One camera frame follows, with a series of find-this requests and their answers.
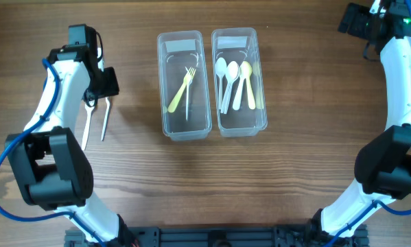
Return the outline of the yellow plastic fork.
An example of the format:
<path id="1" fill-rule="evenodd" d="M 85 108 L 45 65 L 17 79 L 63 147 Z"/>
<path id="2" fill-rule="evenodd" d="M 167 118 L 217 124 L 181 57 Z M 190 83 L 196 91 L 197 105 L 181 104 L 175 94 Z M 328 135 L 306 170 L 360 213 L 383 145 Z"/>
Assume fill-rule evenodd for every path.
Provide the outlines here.
<path id="1" fill-rule="evenodd" d="M 190 67 L 189 69 L 186 68 L 186 70 L 187 70 L 187 72 L 186 72 L 186 74 L 183 78 L 183 83 L 181 84 L 179 90 L 177 91 L 177 93 L 175 94 L 174 98 L 172 99 L 172 101 L 170 102 L 170 104 L 168 106 L 167 110 L 168 110 L 169 113 L 173 113 L 176 110 L 176 108 L 177 108 L 177 106 L 180 102 L 181 96 L 183 95 L 185 89 L 191 84 L 191 82 L 192 82 L 192 80 L 195 76 L 195 73 L 196 73 L 195 68 Z"/>

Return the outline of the white spoon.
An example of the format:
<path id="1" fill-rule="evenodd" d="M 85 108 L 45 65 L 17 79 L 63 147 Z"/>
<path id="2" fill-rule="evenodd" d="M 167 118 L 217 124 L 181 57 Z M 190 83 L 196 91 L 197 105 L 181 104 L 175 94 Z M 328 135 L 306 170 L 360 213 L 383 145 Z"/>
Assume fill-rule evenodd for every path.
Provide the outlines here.
<path id="1" fill-rule="evenodd" d="M 228 104 L 231 98 L 233 83 L 239 77 L 239 65 L 236 61 L 232 61 L 229 63 L 229 65 L 227 66 L 227 72 L 225 76 L 226 76 L 227 84 L 226 84 L 226 90 L 224 93 L 222 105 L 220 108 L 220 112 L 222 114 L 227 114 Z"/>
<path id="2" fill-rule="evenodd" d="M 237 86 L 235 98 L 233 100 L 233 110 L 239 110 L 241 106 L 241 101 L 242 101 L 242 91 L 243 91 L 243 85 L 244 85 L 244 80 L 245 80 L 245 66 L 246 63 L 243 62 L 241 63 L 239 67 L 239 84 Z"/>
<path id="3" fill-rule="evenodd" d="M 218 58 L 215 63 L 215 72 L 219 79 L 218 82 L 218 110 L 221 109 L 223 101 L 223 77 L 226 75 L 227 63 L 224 58 Z"/>

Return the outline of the yellow plastic spoon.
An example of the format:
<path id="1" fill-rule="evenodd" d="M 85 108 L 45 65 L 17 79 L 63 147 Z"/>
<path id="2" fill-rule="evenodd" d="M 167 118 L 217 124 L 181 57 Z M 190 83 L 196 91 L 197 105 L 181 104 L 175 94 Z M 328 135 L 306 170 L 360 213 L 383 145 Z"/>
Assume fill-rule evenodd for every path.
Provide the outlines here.
<path id="1" fill-rule="evenodd" d="M 240 68 L 242 69 L 243 78 L 246 80 L 248 107 L 249 109 L 254 110 L 256 108 L 256 105 L 255 105 L 253 89 L 252 89 L 251 82 L 250 82 L 250 76 L 252 75 L 253 69 L 250 63 L 247 61 L 243 61 Z"/>

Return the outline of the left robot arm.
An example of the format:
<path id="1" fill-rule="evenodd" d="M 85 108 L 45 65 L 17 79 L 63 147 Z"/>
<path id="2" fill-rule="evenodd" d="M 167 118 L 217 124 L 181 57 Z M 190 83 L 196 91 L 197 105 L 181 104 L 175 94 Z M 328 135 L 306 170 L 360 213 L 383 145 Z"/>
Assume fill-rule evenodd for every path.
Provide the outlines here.
<path id="1" fill-rule="evenodd" d="M 85 24 L 69 26 L 69 42 L 52 49 L 43 66 L 47 78 L 33 117 L 21 134 L 5 141 L 22 198 L 28 205 L 67 216 L 100 246 L 128 246 L 133 238 L 119 215 L 93 191 L 93 170 L 74 136 L 80 103 L 117 95 L 112 67 L 103 66 L 99 33 Z"/>

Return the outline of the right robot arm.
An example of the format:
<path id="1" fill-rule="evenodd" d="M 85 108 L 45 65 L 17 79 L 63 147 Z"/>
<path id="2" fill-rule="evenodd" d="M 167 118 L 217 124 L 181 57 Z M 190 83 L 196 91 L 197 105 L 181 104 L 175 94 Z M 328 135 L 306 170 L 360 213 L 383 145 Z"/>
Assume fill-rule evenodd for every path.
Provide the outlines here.
<path id="1" fill-rule="evenodd" d="M 385 73 L 387 119 L 359 151 L 352 183 L 309 222 L 305 241 L 321 246 L 346 246 L 379 209 L 411 215 L 389 206 L 411 194 L 411 1 L 349 3 L 338 30 L 374 46 Z"/>

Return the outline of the left clear plastic container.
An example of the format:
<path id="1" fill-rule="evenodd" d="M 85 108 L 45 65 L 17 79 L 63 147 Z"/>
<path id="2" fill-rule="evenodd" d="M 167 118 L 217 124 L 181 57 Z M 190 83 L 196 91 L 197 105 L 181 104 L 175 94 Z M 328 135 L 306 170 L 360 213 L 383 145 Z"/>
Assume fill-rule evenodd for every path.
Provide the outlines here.
<path id="1" fill-rule="evenodd" d="M 211 106 L 202 34 L 197 30 L 165 32 L 157 37 L 158 78 L 163 133 L 173 141 L 204 139 L 211 131 Z M 168 106 L 183 83 L 186 68 L 196 69 L 189 86 L 189 118 L 185 119 L 186 89 L 173 113 Z"/>

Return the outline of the clear plastic container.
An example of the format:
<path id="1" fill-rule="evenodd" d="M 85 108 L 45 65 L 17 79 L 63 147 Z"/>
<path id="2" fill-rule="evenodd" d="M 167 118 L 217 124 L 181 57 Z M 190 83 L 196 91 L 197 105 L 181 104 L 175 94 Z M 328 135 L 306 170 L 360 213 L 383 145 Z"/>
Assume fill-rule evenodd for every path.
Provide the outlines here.
<path id="1" fill-rule="evenodd" d="M 211 45 L 216 110 L 220 133 L 223 137 L 254 136 L 268 125 L 257 32 L 251 27 L 217 29 L 212 32 Z M 248 107 L 246 80 L 244 80 L 240 109 L 233 110 L 233 100 L 239 84 L 239 77 L 233 83 L 227 114 L 222 114 L 218 110 L 219 79 L 215 72 L 215 63 L 218 58 L 224 58 L 227 66 L 232 61 L 236 61 L 239 67 L 243 61 L 250 63 L 253 69 L 250 82 L 255 98 L 256 108 L 254 110 Z M 226 76 L 224 76 L 223 97 L 226 84 L 227 80 Z"/>
<path id="2" fill-rule="evenodd" d="M 211 106 L 202 34 L 197 30 L 165 32 L 157 37 L 158 78 L 163 133 L 173 141 L 204 139 L 211 131 Z M 173 113 L 168 106 L 183 83 L 186 68 L 196 69 L 189 86 L 189 118 L 185 119 L 186 89 Z"/>

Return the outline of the right clear plastic container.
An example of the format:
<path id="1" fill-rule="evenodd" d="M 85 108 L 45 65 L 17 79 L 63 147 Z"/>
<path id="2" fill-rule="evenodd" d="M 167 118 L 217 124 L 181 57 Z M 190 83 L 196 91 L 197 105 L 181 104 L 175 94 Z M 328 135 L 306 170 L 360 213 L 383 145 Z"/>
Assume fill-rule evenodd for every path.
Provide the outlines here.
<path id="1" fill-rule="evenodd" d="M 257 32 L 251 27 L 217 29 L 212 32 L 211 45 L 216 110 L 220 133 L 223 137 L 254 136 L 268 125 Z M 227 114 L 222 114 L 218 110 L 219 79 L 215 72 L 215 63 L 218 58 L 224 58 L 227 66 L 232 61 L 236 61 L 239 67 L 243 61 L 250 63 L 253 69 L 250 82 L 255 98 L 256 108 L 254 110 L 248 107 L 246 80 L 244 80 L 240 109 L 233 110 L 233 100 L 239 84 L 239 77 L 233 83 Z M 224 76 L 223 97 L 226 84 L 227 80 L 226 76 Z"/>

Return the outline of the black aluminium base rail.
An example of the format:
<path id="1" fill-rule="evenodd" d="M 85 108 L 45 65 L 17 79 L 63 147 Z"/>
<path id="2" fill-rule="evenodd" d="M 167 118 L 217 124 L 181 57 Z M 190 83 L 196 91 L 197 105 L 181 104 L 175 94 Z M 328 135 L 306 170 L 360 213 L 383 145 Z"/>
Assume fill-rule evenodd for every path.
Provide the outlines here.
<path id="1" fill-rule="evenodd" d="M 331 236 L 306 242 L 302 224 L 271 227 L 158 228 L 131 227 L 129 230 L 142 247 L 213 247 L 213 246 L 324 246 Z"/>

